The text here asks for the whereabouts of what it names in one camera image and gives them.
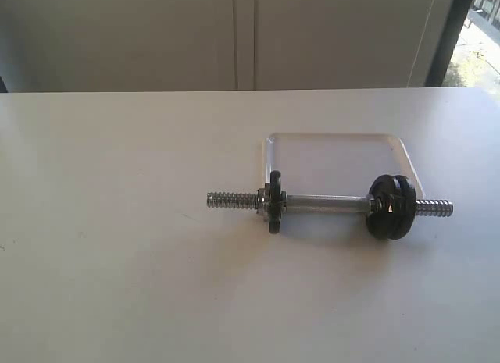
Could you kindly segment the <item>dark window frame post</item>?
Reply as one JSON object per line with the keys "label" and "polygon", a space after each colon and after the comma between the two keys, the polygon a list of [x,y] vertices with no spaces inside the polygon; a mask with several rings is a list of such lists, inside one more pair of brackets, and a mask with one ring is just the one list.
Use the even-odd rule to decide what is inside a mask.
{"label": "dark window frame post", "polygon": [[452,0],[424,87],[441,87],[473,0]]}

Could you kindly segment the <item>chrome threaded dumbbell bar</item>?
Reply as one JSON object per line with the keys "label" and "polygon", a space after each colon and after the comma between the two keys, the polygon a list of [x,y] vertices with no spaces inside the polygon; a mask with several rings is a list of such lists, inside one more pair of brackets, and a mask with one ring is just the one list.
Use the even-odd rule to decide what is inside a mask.
{"label": "chrome threaded dumbbell bar", "polygon": [[[268,219],[267,209],[269,192],[259,189],[256,193],[207,193],[206,204],[209,208],[232,208],[255,210]],[[367,215],[373,211],[373,197],[330,196],[330,195],[293,195],[284,193],[282,215],[286,212],[297,213],[359,213]],[[446,200],[416,200],[416,216],[450,217],[454,212],[453,203]]]}

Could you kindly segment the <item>white rectangular tray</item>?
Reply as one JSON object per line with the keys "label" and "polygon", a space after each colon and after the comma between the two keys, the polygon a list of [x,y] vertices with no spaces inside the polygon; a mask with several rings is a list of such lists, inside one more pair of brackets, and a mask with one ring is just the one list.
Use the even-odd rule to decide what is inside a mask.
{"label": "white rectangular tray", "polygon": [[287,194],[364,196],[381,175],[403,175],[424,198],[402,140],[378,133],[272,133],[262,143],[262,181],[281,172]]}

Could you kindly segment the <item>black weight plate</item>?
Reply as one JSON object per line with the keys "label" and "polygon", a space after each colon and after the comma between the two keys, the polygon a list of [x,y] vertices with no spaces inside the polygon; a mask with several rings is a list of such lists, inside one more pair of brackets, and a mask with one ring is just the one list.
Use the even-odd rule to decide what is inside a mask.
{"label": "black weight plate", "polygon": [[369,233],[379,240],[399,240],[406,235],[405,188],[408,184],[401,175],[378,176],[370,187],[373,211],[366,215]]}
{"label": "black weight plate", "polygon": [[403,238],[411,229],[416,216],[416,191],[409,178],[397,175],[395,179],[399,182],[402,193],[402,210],[396,218],[395,231],[392,240]]}
{"label": "black weight plate", "polygon": [[271,234],[280,232],[280,221],[283,211],[284,194],[281,191],[281,173],[274,170],[270,173],[269,202],[268,202],[268,230]]}

